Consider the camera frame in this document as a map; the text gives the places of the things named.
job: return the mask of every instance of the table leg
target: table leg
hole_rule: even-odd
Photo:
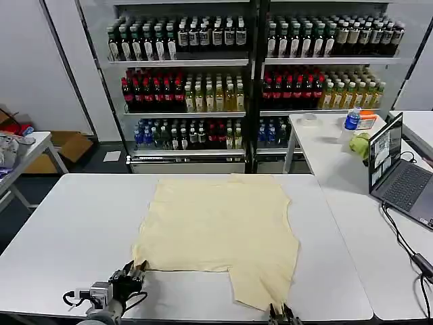
[[[290,165],[292,164],[293,153],[296,145],[296,134],[294,129],[290,132],[289,143],[287,147],[286,161],[284,162],[283,174],[290,172]]]
[[[51,159],[55,160],[55,162],[57,163],[57,166],[62,170],[63,174],[69,173],[68,169],[66,168],[65,164],[63,163],[63,160],[60,158],[57,151],[55,151],[55,148],[54,148],[51,141],[48,143],[47,148],[48,148],[48,153],[49,153]]]

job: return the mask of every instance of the white wall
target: white wall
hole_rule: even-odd
[[[36,130],[92,131],[37,0],[0,1],[0,104]]]

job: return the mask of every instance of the power cord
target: power cord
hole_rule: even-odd
[[[424,279],[432,278],[433,277],[433,266],[419,253],[416,253],[407,243],[407,241],[403,238],[403,235],[400,233],[400,230],[398,230],[397,224],[395,223],[394,219],[390,216],[388,213],[388,206],[385,202],[382,202],[382,210],[385,214],[385,216],[388,218],[391,225],[394,227],[394,230],[396,232],[397,236],[397,242],[400,246],[404,248],[408,256],[411,258],[411,260],[419,267],[421,270],[421,276],[419,277],[419,283],[421,284],[421,290],[424,296],[424,301],[426,302],[426,308],[427,308],[427,322],[431,324],[431,314],[430,314],[430,303],[428,301],[426,288],[424,287]]]

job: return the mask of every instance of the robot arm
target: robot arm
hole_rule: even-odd
[[[63,300],[69,306],[79,306],[84,300],[92,304],[86,312],[86,320],[78,325],[119,325],[123,314],[147,297],[147,292],[141,291],[146,266],[147,261],[138,267],[133,267],[131,261],[122,270],[115,271],[107,282],[95,282],[89,290],[65,293]],[[80,301],[73,304],[68,297]],[[133,297],[142,298],[127,307],[127,301]]]

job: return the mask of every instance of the cardboard box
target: cardboard box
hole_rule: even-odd
[[[92,141],[76,131],[51,131],[51,142],[53,142],[54,148],[56,148],[66,166],[76,163],[93,145]],[[58,170],[50,157],[47,154],[42,154],[27,167],[24,173],[57,174]]]

